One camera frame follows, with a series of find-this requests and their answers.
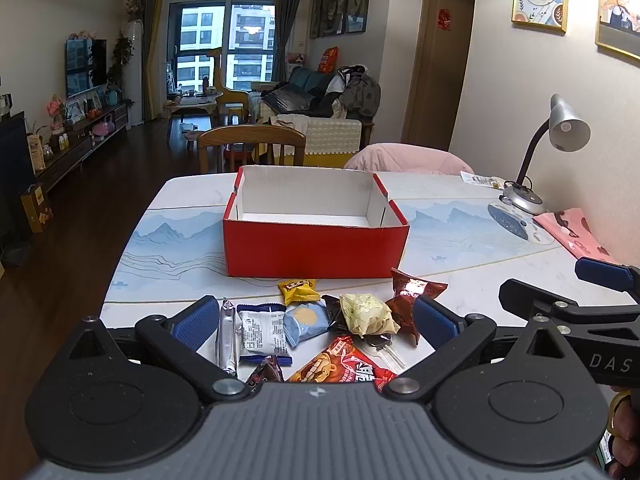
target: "curtain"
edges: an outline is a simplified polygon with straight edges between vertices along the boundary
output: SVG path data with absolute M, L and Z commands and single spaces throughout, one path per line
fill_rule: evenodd
M 140 6 L 142 8 L 142 24 L 144 27 L 142 35 L 142 117 L 145 121 L 150 121 L 160 113 L 160 110 L 156 110 L 154 105 L 156 86 L 154 85 L 153 61 L 162 0 L 140 0 Z
M 293 22 L 296 19 L 300 0 L 276 0 L 276 30 L 274 33 L 273 72 L 272 81 L 287 80 L 287 66 L 285 49 Z

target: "wooden floor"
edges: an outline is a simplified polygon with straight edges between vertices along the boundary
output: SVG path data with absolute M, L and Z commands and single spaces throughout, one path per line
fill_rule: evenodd
M 185 118 L 198 129 L 209 118 Z M 129 237 L 162 185 L 198 173 L 196 153 L 170 146 L 166 121 L 121 132 L 51 191 L 54 213 L 31 237 L 22 267 L 0 279 L 0 478 L 14 480 L 38 463 L 23 421 L 25 401 L 70 330 L 98 314 Z

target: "lamp base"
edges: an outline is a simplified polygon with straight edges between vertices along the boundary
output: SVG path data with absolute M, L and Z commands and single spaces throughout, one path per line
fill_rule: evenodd
M 546 213 L 546 207 L 542 199 L 528 187 L 512 184 L 504 187 L 504 197 L 516 206 L 529 214 L 542 215 Z

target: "desk lamp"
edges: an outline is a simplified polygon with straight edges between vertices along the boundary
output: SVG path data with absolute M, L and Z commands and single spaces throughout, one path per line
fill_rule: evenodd
M 561 152 L 577 152 L 591 138 L 589 125 L 578 117 L 574 109 L 562 97 L 554 94 L 551 97 L 551 115 L 531 139 L 518 179 L 515 182 L 511 182 L 510 186 L 504 187 L 504 197 L 511 200 L 511 203 L 517 208 L 532 215 L 540 215 L 546 212 L 546 208 L 540 197 L 533 193 L 531 188 L 524 186 L 523 183 L 527 176 L 533 152 L 547 131 L 549 132 L 551 144 Z

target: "silver snack packet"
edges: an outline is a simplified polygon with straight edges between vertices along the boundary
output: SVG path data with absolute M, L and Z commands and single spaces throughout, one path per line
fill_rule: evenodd
M 236 308 L 227 298 L 220 308 L 218 334 L 216 335 L 216 358 L 218 367 L 236 377 L 238 361 L 236 359 Z

